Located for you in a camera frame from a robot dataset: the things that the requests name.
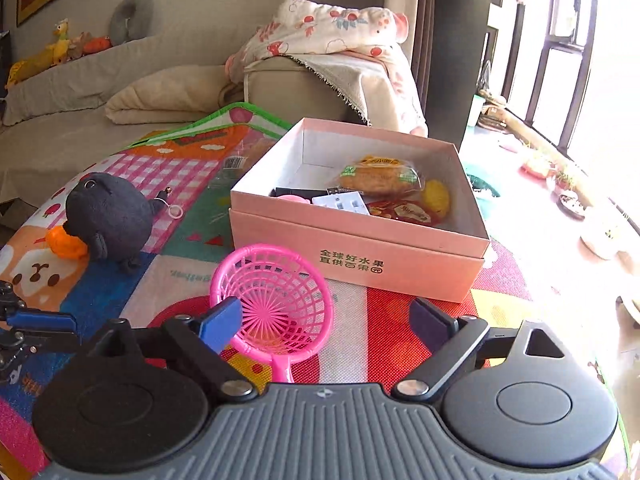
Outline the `pink plastic basket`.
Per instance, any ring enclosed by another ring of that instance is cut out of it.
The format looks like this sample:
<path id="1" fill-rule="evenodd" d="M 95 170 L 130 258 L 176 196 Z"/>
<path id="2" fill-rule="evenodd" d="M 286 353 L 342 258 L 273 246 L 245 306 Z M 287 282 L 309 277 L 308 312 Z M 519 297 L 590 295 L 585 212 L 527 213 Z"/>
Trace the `pink plastic basket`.
<path id="1" fill-rule="evenodd" d="M 234 350 L 271 368 L 274 382 L 292 382 L 292 366 L 316 356 L 329 340 L 334 303 L 321 273 L 296 252 L 267 244 L 237 249 L 218 264 L 209 299 L 238 298 Z"/>

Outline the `red snack packet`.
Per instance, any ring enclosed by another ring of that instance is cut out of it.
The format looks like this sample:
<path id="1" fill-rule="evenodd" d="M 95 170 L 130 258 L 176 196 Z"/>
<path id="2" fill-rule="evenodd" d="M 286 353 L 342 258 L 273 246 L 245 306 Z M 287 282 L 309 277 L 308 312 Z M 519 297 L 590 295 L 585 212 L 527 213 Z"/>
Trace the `red snack packet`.
<path id="1" fill-rule="evenodd" d="M 371 216 L 415 224 L 437 226 L 439 216 L 415 200 L 377 200 L 368 203 Z"/>

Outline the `yellow toy corn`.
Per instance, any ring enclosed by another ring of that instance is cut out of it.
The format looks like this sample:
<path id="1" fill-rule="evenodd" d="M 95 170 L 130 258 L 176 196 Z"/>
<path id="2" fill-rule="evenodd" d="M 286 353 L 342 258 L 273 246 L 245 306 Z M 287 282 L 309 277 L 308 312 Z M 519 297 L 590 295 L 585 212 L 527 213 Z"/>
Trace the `yellow toy corn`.
<path id="1" fill-rule="evenodd" d="M 442 181 L 432 179 L 425 182 L 422 191 L 422 202 L 425 207 L 436 214 L 439 220 L 444 220 L 451 207 L 450 193 Z"/>

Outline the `black cylinder toy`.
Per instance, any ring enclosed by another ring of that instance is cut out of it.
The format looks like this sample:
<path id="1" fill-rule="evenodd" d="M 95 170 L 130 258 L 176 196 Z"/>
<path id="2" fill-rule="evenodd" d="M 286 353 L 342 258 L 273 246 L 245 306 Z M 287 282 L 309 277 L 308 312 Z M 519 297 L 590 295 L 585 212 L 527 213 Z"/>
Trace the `black cylinder toy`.
<path id="1" fill-rule="evenodd" d="M 322 190 L 312 190 L 311 188 L 274 188 L 270 192 L 271 197 L 297 196 L 304 200 L 312 200 L 315 197 L 327 196 L 329 191 L 325 188 Z"/>

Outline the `white power adapter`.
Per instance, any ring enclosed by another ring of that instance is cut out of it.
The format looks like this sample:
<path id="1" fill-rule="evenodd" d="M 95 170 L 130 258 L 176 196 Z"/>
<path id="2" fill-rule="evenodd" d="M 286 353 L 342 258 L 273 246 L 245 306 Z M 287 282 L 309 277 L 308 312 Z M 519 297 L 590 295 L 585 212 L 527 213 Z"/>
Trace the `white power adapter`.
<path id="1" fill-rule="evenodd" d="M 311 203 L 323 208 L 354 212 L 355 214 L 364 214 L 365 216 L 370 214 L 359 192 L 341 192 L 317 196 L 311 200 Z"/>

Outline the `packaged bun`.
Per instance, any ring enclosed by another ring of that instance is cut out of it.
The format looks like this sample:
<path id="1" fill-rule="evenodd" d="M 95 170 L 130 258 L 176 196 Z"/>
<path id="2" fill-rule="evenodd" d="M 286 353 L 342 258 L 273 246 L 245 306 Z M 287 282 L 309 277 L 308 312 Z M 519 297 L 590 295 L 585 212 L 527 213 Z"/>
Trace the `packaged bun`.
<path id="1" fill-rule="evenodd" d="M 368 155 L 346 165 L 337 176 L 337 185 L 364 196 L 394 197 L 419 191 L 422 181 L 411 162 Z"/>

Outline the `pink pig toy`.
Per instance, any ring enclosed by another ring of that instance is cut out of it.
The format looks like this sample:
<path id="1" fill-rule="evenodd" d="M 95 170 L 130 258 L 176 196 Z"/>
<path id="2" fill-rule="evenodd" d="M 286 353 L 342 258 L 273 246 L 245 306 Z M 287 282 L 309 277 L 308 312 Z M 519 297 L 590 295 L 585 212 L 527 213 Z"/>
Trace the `pink pig toy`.
<path id="1" fill-rule="evenodd" d="M 279 200 L 286 200 L 287 202 L 296 203 L 296 204 L 311 204 L 311 200 L 305 198 L 303 196 L 295 195 L 295 194 L 284 194 L 277 197 Z"/>

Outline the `orange toy piece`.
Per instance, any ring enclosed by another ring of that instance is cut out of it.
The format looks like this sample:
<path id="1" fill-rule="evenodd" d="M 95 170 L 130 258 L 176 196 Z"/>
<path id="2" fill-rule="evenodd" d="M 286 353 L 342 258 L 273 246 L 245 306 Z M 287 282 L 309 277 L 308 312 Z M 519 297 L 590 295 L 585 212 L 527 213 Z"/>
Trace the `orange toy piece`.
<path id="1" fill-rule="evenodd" d="M 62 226 L 47 230 L 46 242 L 58 258 L 78 260 L 89 253 L 88 246 L 77 236 L 67 234 Z"/>

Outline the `colourful play mat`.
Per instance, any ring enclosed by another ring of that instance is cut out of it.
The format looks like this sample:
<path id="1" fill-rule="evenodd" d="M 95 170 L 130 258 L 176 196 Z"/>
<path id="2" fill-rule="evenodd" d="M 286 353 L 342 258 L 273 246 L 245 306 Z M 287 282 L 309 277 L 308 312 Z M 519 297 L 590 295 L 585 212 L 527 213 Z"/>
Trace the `colourful play mat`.
<path id="1" fill-rule="evenodd" d="M 143 139 L 1 252 L 1 455 L 34 479 L 611 479 L 608 388 L 489 325 L 451 144 L 244 105 Z"/>

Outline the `black plush toy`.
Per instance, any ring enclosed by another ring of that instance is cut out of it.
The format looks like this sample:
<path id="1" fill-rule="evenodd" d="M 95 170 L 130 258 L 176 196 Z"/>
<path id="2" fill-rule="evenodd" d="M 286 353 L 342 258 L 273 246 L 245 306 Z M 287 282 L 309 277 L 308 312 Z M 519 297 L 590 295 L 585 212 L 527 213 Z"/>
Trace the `black plush toy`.
<path id="1" fill-rule="evenodd" d="M 140 252 L 155 217 L 168 207 L 171 188 L 146 198 L 131 182 L 92 172 L 66 198 L 63 229 L 88 247 L 93 261 L 113 261 L 130 274 L 140 268 Z"/>

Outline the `pink cardboard box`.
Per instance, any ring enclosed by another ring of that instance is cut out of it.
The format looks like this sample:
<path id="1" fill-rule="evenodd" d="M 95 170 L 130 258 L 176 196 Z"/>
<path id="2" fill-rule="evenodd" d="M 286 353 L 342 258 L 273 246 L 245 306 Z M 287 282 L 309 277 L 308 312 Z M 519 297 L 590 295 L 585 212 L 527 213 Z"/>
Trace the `pink cardboard box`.
<path id="1" fill-rule="evenodd" d="M 326 190 L 340 171 L 366 155 L 412 162 L 420 176 L 442 181 L 451 209 L 438 226 L 294 203 L 276 188 Z M 273 244 L 298 252 L 326 278 L 460 302 L 489 246 L 489 235 L 454 144 L 408 133 L 304 118 L 231 190 L 235 247 Z"/>

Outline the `red plant pot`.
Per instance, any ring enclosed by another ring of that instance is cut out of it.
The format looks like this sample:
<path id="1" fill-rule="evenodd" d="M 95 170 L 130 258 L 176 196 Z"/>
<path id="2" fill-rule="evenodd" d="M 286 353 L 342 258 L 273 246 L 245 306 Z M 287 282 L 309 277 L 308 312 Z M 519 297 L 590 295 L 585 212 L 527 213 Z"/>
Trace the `red plant pot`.
<path id="1" fill-rule="evenodd" d="M 521 170 L 539 180 L 547 180 L 555 176 L 555 166 L 544 159 L 529 159 L 521 166 Z"/>

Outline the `yellow plush toy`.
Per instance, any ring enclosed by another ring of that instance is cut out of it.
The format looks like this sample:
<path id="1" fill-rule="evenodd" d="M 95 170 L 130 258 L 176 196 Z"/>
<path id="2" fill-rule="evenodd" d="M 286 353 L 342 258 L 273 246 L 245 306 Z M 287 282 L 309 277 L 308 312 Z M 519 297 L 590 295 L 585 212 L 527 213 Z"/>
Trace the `yellow plush toy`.
<path id="1" fill-rule="evenodd" d="M 36 76 L 52 66 L 62 64 L 66 60 L 68 49 L 70 48 L 70 37 L 68 36 L 68 19 L 59 21 L 55 25 L 53 35 L 56 40 L 53 44 L 48 44 L 44 49 L 29 58 L 14 63 L 10 69 L 6 90 L 9 90 L 33 76 Z"/>

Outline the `grey towel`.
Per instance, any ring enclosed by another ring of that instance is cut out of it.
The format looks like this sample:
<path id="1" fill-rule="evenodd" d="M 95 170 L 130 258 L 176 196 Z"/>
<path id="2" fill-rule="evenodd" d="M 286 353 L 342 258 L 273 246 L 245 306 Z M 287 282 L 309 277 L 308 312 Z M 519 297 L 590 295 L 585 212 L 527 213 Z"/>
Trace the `grey towel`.
<path id="1" fill-rule="evenodd" d="M 382 64 L 341 53 L 296 54 L 290 59 L 329 86 L 363 124 L 398 128 L 395 93 Z"/>

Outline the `floral quilt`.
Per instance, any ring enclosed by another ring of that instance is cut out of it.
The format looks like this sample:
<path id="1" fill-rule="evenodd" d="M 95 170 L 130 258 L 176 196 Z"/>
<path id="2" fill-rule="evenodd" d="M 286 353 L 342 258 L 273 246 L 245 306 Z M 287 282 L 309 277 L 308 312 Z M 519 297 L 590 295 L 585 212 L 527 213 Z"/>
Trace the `floral quilt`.
<path id="1" fill-rule="evenodd" d="M 341 53 L 382 64 L 394 90 L 399 126 L 395 131 L 428 136 L 416 82 L 401 45 L 409 22 L 405 14 L 370 6 L 349 9 L 309 0 L 284 0 L 224 69 L 235 84 L 247 84 L 252 68 L 270 58 Z"/>

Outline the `grey neck pillow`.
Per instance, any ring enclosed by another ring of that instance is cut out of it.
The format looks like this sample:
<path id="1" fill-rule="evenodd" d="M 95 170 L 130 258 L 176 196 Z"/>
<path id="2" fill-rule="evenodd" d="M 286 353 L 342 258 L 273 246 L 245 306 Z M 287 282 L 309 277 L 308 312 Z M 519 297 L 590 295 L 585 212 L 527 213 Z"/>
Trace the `grey neck pillow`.
<path id="1" fill-rule="evenodd" d="M 154 14 L 153 0 L 122 0 L 112 15 L 108 36 L 113 46 L 149 35 Z"/>

